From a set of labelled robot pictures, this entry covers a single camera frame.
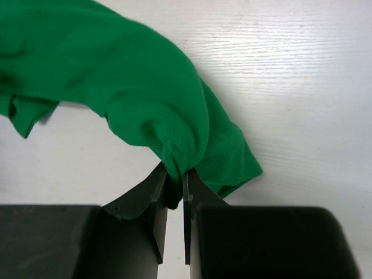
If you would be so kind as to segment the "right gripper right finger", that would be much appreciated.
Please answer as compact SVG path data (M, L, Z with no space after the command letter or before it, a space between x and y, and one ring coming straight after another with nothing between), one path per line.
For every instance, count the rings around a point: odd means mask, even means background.
M203 270L201 210L204 208L229 208L229 204L214 193L200 178L197 171L183 176L183 215L185 264L191 278L206 278Z

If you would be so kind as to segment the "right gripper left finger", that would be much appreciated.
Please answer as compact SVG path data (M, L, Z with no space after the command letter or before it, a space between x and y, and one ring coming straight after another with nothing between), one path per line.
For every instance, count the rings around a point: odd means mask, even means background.
M166 235L167 171L159 163L150 175L103 207L99 278L156 278Z

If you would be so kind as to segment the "green t-shirt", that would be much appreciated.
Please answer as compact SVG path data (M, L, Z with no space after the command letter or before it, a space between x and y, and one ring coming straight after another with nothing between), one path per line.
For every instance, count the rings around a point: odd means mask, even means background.
M61 102L150 148L171 209L191 169L221 198L263 172L189 58L155 30L95 1L2 1L1 114L28 137Z

